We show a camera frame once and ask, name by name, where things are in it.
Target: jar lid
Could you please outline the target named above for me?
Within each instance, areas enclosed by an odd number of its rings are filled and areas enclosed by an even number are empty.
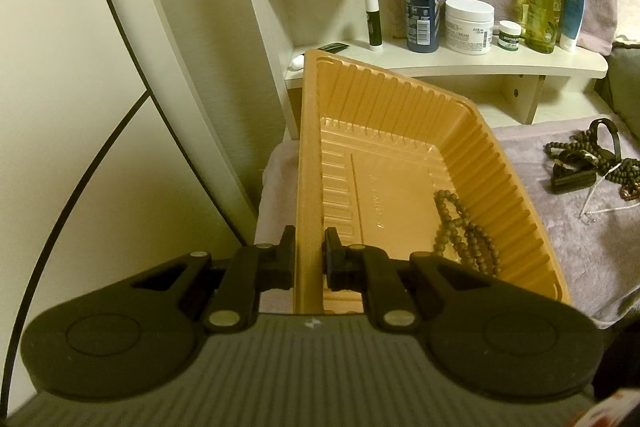
[[[447,0],[445,15],[469,22],[494,22],[494,7],[479,0]]]
[[[500,21],[500,31],[507,35],[519,37],[522,33],[522,26],[513,21]]]
[[[367,12],[380,11],[380,3],[378,0],[364,0],[364,9]]]

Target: barcode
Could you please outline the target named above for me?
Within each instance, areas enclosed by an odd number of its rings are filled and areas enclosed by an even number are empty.
[[[416,22],[417,29],[417,43],[418,44],[431,44],[431,36],[429,32],[429,21],[417,20]]]

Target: gray ribbed base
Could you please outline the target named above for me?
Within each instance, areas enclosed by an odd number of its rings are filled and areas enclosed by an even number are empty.
[[[113,403],[40,393],[11,427],[436,426],[564,427],[592,402],[500,403],[447,380],[417,341],[364,315],[261,315],[215,335],[164,387]]]

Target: black strap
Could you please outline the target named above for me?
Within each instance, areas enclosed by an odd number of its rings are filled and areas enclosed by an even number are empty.
[[[620,150],[620,138],[618,137],[618,128],[616,124],[609,120],[609,118],[598,118],[591,122],[589,126],[589,131],[591,131],[591,136],[594,136],[597,140],[598,137],[598,127],[603,123],[607,130],[609,131],[612,139],[613,139],[613,149],[615,155],[615,165],[618,165],[622,162],[622,150]]]

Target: lip balm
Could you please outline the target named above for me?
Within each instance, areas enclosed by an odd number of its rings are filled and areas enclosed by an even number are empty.
[[[508,52],[516,52],[522,27],[512,21],[500,21],[500,34],[498,35],[498,46]]]
[[[367,12],[367,28],[369,29],[369,49],[382,51],[382,28],[380,26],[380,3],[378,0],[364,0]]]

